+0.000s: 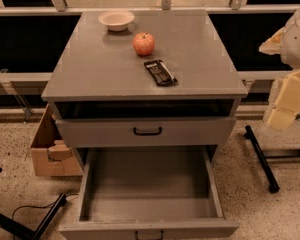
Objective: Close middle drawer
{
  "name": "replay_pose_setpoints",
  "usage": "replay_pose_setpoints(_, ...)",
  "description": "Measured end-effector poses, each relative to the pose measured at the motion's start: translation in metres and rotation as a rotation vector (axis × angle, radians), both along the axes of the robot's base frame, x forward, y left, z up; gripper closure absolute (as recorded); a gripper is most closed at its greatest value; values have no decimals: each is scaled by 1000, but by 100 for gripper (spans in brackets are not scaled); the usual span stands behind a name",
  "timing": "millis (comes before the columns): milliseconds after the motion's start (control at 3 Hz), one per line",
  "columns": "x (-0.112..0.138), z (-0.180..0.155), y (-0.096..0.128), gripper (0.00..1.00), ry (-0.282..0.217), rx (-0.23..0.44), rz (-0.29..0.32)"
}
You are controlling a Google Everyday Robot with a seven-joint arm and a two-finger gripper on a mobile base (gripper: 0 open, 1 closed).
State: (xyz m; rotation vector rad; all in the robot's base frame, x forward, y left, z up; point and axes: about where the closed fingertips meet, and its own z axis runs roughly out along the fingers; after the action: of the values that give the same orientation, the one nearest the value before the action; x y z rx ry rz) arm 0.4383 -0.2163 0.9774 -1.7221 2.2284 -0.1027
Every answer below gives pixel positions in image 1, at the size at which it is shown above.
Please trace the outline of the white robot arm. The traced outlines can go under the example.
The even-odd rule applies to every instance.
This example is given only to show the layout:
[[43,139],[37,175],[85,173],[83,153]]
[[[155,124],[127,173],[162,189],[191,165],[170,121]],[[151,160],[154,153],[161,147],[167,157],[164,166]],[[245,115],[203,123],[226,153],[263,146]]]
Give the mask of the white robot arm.
[[286,22],[261,44],[259,51],[268,55],[278,54],[281,61],[293,68],[278,82],[279,91],[271,101],[271,111],[266,125],[273,130],[287,129],[300,114],[300,7]]

